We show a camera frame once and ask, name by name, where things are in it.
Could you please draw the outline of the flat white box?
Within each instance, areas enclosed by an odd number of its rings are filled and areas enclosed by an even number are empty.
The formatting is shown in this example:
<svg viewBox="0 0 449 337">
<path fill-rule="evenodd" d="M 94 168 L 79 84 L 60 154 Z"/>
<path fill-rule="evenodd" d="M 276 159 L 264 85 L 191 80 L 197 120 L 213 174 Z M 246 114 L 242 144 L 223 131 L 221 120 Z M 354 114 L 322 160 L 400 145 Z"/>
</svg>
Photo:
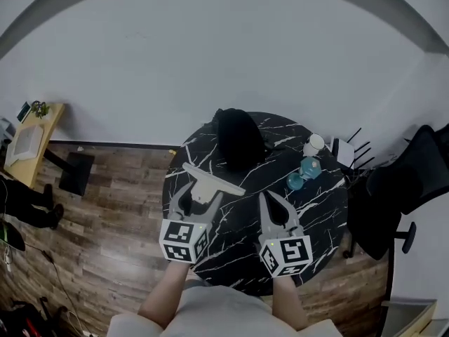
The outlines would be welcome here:
<svg viewBox="0 0 449 337">
<path fill-rule="evenodd" d="M 28 126 L 19 131 L 8 145 L 5 165 L 12 166 L 17 161 L 37 157 L 42 137 L 42 125 Z"/>
</svg>

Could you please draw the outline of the person's left forearm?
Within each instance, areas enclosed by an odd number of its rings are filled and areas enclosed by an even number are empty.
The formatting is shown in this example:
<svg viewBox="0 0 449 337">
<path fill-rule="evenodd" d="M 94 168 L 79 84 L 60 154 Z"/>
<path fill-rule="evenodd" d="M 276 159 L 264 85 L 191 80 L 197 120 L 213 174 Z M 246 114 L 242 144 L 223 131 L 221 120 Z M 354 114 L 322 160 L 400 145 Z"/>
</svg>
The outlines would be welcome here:
<svg viewBox="0 0 449 337">
<path fill-rule="evenodd" d="M 166 328 L 177 312 L 189 269 L 186 263 L 169 262 L 161 280 L 141 304 L 138 315 Z"/>
</svg>

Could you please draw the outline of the small dark device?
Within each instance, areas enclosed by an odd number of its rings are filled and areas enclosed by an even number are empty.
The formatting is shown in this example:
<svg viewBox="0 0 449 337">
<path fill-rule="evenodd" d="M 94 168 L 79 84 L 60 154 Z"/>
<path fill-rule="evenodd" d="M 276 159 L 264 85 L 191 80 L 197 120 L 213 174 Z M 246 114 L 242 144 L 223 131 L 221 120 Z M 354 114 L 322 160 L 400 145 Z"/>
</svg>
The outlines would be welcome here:
<svg viewBox="0 0 449 337">
<path fill-rule="evenodd" d="M 29 102 L 25 101 L 20 110 L 17 113 L 17 120 L 22 124 L 31 112 L 32 106 Z"/>
</svg>

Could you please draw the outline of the person's right forearm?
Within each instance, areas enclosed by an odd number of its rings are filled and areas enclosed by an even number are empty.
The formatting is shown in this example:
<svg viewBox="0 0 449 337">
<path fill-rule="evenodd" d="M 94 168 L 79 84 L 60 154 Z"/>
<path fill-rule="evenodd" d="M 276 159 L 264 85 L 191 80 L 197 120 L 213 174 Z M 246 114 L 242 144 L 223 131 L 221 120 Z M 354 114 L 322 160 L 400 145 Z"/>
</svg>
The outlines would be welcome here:
<svg viewBox="0 0 449 337">
<path fill-rule="evenodd" d="M 307 314 L 291 276 L 273 278 L 272 314 L 296 331 L 308 327 Z"/>
</svg>

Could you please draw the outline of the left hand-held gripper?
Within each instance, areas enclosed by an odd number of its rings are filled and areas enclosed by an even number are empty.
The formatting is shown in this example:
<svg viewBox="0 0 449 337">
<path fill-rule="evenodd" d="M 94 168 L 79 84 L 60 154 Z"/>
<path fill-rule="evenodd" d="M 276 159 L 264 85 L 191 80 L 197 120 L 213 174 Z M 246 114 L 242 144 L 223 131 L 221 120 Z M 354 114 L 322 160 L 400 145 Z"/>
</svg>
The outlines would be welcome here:
<svg viewBox="0 0 449 337">
<path fill-rule="evenodd" d="M 194 181 L 181 187 L 169 204 L 169 215 L 161 225 L 159 243 L 167 260 L 195 264 L 209 245 L 211 223 L 219 209 L 224 193 L 200 204 L 192 199 Z"/>
</svg>

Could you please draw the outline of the black mesh office chair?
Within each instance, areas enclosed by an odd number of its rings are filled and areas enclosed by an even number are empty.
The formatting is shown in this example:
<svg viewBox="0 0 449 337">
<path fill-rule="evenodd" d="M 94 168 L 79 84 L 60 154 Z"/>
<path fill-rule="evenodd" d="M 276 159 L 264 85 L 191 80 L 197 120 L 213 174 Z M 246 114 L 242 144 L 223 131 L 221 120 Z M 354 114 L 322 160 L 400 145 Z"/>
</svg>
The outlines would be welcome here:
<svg viewBox="0 0 449 337">
<path fill-rule="evenodd" d="M 403 240 L 408 253 L 417 226 L 411 223 L 398 231 L 402 216 L 449 192 L 449 124 L 438 131 L 424 125 L 390 165 L 372 171 L 349 190 L 347 227 L 351 235 L 344 258 L 354 255 L 356 246 L 380 260 Z"/>
</svg>

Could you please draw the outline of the black and green object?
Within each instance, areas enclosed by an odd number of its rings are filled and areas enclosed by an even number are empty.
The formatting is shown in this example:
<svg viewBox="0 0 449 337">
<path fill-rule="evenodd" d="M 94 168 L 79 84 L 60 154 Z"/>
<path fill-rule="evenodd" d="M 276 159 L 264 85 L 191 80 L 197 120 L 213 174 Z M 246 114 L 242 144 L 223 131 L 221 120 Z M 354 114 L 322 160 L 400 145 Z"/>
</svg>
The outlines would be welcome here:
<svg viewBox="0 0 449 337">
<path fill-rule="evenodd" d="M 25 242 L 19 231 L 9 222 L 0 220 L 0 241 L 18 251 L 25 251 Z"/>
</svg>

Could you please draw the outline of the white cup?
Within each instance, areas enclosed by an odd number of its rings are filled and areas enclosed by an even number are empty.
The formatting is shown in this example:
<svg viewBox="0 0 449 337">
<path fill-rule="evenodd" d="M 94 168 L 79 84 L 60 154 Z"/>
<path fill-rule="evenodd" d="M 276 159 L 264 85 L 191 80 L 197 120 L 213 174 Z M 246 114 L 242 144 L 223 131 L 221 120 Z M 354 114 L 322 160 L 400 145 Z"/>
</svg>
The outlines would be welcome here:
<svg viewBox="0 0 449 337">
<path fill-rule="evenodd" d="M 305 157 L 316 156 L 325 147 L 325 141 L 319 134 L 311 134 L 303 146 Z"/>
</svg>

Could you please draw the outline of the round black marble table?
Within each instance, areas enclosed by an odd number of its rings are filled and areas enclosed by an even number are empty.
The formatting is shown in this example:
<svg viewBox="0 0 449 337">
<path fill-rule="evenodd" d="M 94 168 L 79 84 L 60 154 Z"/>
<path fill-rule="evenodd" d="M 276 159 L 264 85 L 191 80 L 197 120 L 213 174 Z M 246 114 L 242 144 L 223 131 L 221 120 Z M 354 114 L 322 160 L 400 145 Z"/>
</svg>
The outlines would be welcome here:
<svg viewBox="0 0 449 337">
<path fill-rule="evenodd" d="M 210 244 L 193 270 L 213 285 L 230 286 L 253 296 L 272 292 L 271 277 L 258 256 L 256 242 L 261 232 L 258 196 L 264 190 L 281 195 L 293 205 L 304 233 L 310 236 L 313 260 L 294 276 L 297 285 L 313 279 L 337 251 L 347 223 L 347 189 L 333 155 L 318 153 L 322 172 L 298 191 L 288 188 L 287 177 L 300 167 L 302 148 L 310 130 L 301 123 L 266 112 L 252 112 L 262 137 L 274 147 L 265 160 L 246 171 L 232 173 L 217 146 L 212 123 L 191 133 L 177 149 L 163 185 L 163 207 L 190 180 L 184 163 L 242 187 L 242 197 L 226 194 L 213 221 Z"/>
</svg>

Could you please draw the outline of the black bag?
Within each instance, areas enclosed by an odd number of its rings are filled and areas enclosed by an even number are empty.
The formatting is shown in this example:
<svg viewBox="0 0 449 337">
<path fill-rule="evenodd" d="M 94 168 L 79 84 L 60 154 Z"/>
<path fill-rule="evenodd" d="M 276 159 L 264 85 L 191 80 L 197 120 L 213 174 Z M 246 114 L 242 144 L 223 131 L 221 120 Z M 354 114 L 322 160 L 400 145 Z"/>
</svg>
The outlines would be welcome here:
<svg viewBox="0 0 449 337">
<path fill-rule="evenodd" d="M 41 310 L 31 303 L 13 299 L 10 308 L 0 307 L 0 337 L 73 337 L 61 324 L 67 307 L 61 305 L 51 314 L 46 306 L 47 297 L 40 297 L 39 302 Z"/>
</svg>

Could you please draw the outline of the person's light clothing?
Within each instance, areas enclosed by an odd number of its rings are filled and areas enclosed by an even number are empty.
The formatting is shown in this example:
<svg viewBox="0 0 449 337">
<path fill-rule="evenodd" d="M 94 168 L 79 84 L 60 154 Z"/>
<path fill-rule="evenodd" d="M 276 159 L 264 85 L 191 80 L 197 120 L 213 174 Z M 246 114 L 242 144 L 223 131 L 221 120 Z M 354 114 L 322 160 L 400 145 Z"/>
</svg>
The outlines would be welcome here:
<svg viewBox="0 0 449 337">
<path fill-rule="evenodd" d="M 182 292 L 166 328 L 136 314 L 112 317 L 107 337 L 342 337 L 329 319 L 296 331 L 259 298 L 227 286 L 195 286 Z"/>
</svg>

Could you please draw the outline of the blue glass bottle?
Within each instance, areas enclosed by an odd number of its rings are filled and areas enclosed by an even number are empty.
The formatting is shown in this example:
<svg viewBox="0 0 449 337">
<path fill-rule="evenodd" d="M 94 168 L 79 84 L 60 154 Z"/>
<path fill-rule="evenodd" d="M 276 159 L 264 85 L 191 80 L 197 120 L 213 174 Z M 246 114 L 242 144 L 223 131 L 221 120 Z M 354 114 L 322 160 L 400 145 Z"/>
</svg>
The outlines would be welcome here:
<svg viewBox="0 0 449 337">
<path fill-rule="evenodd" d="M 307 181 L 316 179 L 321 172 L 321 164 L 318 159 L 305 157 L 301 161 L 299 169 L 287 176 L 287 186 L 293 191 L 301 190 Z"/>
</svg>

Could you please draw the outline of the small wooden side table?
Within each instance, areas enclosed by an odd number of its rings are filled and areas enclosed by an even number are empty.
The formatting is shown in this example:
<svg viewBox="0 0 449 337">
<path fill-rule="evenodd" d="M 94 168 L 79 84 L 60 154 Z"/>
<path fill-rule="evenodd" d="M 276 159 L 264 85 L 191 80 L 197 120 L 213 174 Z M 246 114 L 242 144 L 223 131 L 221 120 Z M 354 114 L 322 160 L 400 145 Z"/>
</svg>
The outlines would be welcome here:
<svg viewBox="0 0 449 337">
<path fill-rule="evenodd" d="M 50 137 L 65 110 L 63 103 L 51 103 L 42 118 L 30 112 L 17 127 L 6 148 L 3 170 L 15 180 L 33 188 L 43 159 L 62 169 L 59 188 L 84 196 L 94 157 L 71 152 L 62 159 L 48 149 Z"/>
</svg>

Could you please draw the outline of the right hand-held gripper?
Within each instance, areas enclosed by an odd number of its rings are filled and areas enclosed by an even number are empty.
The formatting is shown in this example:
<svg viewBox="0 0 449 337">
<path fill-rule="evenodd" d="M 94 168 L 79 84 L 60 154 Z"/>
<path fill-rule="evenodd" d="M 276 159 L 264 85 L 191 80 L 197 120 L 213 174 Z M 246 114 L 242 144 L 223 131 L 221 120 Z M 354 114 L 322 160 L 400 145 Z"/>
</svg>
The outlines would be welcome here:
<svg viewBox="0 0 449 337">
<path fill-rule="evenodd" d="M 295 221 L 294 206 L 275 192 L 261 192 L 259 212 L 259 257 L 268 273 L 273 278 L 300 274 L 310 266 L 313 253 L 310 236 Z"/>
</svg>

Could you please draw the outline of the small green potted plant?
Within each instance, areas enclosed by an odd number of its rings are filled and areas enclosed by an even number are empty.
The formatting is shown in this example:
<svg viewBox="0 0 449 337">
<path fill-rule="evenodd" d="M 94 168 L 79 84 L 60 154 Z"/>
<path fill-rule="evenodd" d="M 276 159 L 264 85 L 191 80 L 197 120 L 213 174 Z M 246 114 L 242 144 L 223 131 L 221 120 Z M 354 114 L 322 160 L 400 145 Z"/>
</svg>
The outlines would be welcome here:
<svg viewBox="0 0 449 337">
<path fill-rule="evenodd" d="M 40 102 L 38 100 L 35 100 L 31 104 L 31 112 L 33 112 L 34 115 L 40 119 L 43 119 L 45 116 L 47 116 L 50 112 L 50 109 L 51 107 L 47 103 Z"/>
</svg>

